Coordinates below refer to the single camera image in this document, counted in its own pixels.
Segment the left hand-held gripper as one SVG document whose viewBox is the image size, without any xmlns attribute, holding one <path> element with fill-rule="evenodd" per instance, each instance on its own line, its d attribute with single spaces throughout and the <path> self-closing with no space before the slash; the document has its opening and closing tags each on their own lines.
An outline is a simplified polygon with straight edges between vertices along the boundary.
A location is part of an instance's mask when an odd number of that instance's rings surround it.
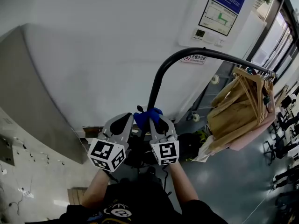
<svg viewBox="0 0 299 224">
<path fill-rule="evenodd" d="M 138 112 L 145 112 L 144 105 L 138 105 Z M 93 138 L 88 158 L 94 166 L 114 172 L 126 159 L 128 139 L 134 122 L 133 114 L 123 113 L 106 122 L 97 138 Z"/>
</svg>

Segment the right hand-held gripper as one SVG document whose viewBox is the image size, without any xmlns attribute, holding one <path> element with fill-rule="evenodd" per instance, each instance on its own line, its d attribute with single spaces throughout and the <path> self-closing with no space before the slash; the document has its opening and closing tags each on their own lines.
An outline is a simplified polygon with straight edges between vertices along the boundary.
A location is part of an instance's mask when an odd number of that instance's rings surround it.
<svg viewBox="0 0 299 224">
<path fill-rule="evenodd" d="M 174 124 L 159 114 L 158 123 L 149 119 L 152 152 L 160 166 L 176 163 L 179 159 L 179 141 Z"/>
</svg>

